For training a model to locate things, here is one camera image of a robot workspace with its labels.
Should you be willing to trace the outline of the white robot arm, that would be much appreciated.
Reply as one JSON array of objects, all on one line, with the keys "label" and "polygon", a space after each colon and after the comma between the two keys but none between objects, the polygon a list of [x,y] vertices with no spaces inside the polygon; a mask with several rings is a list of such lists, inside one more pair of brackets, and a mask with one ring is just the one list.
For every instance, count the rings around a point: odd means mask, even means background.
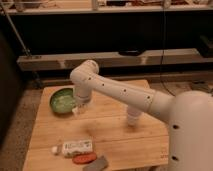
[{"label": "white robot arm", "polygon": [[213,96],[186,91],[176,96],[108,79],[94,60],[86,60],[70,73],[79,105],[94,91],[147,113],[168,125],[168,171],[213,171]]}]

